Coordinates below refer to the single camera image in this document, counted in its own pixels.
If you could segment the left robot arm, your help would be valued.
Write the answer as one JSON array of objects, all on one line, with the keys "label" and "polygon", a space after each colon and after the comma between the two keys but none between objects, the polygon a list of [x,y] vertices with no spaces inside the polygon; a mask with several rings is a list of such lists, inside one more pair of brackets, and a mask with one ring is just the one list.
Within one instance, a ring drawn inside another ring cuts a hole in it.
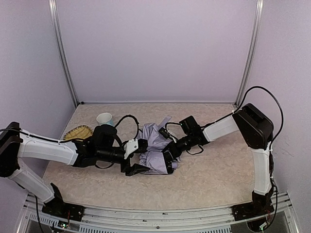
[{"label": "left robot arm", "polygon": [[117,129],[111,125],[97,126],[92,136],[86,139],[59,141],[30,134],[12,122],[0,134],[0,175],[9,178],[33,193],[45,205],[64,204],[59,189],[48,184],[29,169],[23,158],[55,161],[68,166],[85,168],[95,166],[98,161],[119,164],[126,176],[149,171],[139,164],[131,164],[135,153],[144,153],[148,142],[131,139],[121,142]]}]

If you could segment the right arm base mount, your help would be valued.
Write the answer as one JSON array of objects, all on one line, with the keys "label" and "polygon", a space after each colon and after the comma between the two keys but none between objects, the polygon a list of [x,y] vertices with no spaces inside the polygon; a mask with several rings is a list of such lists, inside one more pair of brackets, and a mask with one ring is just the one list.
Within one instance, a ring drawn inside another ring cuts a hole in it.
[{"label": "right arm base mount", "polygon": [[254,218],[273,212],[274,207],[269,201],[252,201],[232,206],[235,221]]}]

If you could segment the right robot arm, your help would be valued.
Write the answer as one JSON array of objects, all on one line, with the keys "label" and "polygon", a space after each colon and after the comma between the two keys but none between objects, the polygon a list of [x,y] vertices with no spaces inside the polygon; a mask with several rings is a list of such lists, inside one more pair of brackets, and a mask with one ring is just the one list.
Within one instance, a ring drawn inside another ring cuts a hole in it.
[{"label": "right robot arm", "polygon": [[272,121],[252,104],[226,115],[206,126],[200,126],[193,116],[178,123],[185,136],[170,142],[162,151],[166,164],[172,165],[182,152],[192,147],[202,148],[221,137],[240,132],[253,155],[255,186],[252,202],[265,204],[273,193],[271,155],[274,125]]}]

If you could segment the lilac folding umbrella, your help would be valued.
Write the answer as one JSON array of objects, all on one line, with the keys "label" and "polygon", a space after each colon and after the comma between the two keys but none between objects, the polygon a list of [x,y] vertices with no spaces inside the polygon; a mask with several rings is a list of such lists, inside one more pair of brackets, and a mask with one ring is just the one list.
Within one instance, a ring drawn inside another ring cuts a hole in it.
[{"label": "lilac folding umbrella", "polygon": [[[171,118],[166,116],[160,124],[146,123],[138,133],[138,139],[148,140],[148,151],[139,156],[139,164],[150,168],[149,171],[143,172],[143,175],[169,175],[162,151],[172,140],[164,138],[158,131],[161,127],[165,127]],[[176,169],[177,160],[173,160],[173,168]]]}]

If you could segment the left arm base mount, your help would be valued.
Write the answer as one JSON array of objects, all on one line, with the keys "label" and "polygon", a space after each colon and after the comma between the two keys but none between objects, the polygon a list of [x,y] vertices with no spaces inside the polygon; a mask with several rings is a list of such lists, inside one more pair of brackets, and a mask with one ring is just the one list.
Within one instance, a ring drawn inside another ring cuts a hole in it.
[{"label": "left arm base mount", "polygon": [[82,221],[84,211],[84,206],[66,203],[57,199],[53,199],[48,203],[44,203],[42,207],[43,213],[79,222]]}]

